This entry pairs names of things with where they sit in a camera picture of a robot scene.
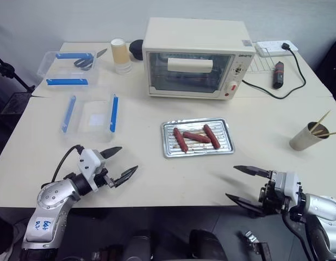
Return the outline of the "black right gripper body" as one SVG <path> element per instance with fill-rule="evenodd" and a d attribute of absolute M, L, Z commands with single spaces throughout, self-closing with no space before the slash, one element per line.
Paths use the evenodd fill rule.
<path fill-rule="evenodd" d="M 287 199 L 284 194 L 287 173 L 281 171 L 259 171 L 258 175 L 268 178 L 269 182 L 261 188 L 259 202 L 266 215 L 287 214 Z"/>

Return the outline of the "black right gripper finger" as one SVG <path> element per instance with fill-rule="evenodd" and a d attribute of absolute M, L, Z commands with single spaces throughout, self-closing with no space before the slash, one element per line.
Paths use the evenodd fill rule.
<path fill-rule="evenodd" d="M 236 165 L 233 166 L 233 168 L 251 176 L 261 176 L 264 178 L 271 178 L 272 176 L 272 171 L 264 170 L 255 166 Z"/>
<path fill-rule="evenodd" d="M 225 195 L 238 206 L 246 209 L 248 215 L 252 218 L 264 217 L 266 215 L 260 205 L 256 205 L 253 202 L 239 196 L 228 193 L 225 193 Z"/>

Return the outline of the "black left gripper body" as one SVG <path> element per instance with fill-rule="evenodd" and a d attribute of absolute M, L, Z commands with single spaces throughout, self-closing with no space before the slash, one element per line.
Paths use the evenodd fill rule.
<path fill-rule="evenodd" d="M 115 180 L 108 176 L 108 170 L 105 168 L 104 160 L 101 160 L 100 166 L 95 171 L 94 182 L 98 188 L 104 185 L 110 188 L 115 186 Z"/>

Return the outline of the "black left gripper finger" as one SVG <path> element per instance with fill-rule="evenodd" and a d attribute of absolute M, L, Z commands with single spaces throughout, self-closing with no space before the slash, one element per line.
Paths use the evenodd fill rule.
<path fill-rule="evenodd" d="M 112 147 L 112 148 L 108 148 L 106 150 L 103 150 L 103 151 L 100 152 L 100 154 L 104 159 L 108 159 L 108 158 L 112 157 L 113 155 L 115 155 L 121 149 L 122 149 L 121 146 L 116 146 L 116 147 Z"/>
<path fill-rule="evenodd" d="M 114 187 L 117 188 L 120 185 L 122 185 L 123 183 L 125 183 L 127 180 L 129 180 L 137 169 L 138 169 L 138 165 L 134 166 L 134 167 L 131 167 L 130 169 L 123 172 L 121 174 L 120 178 L 118 178 L 114 181 Z"/>

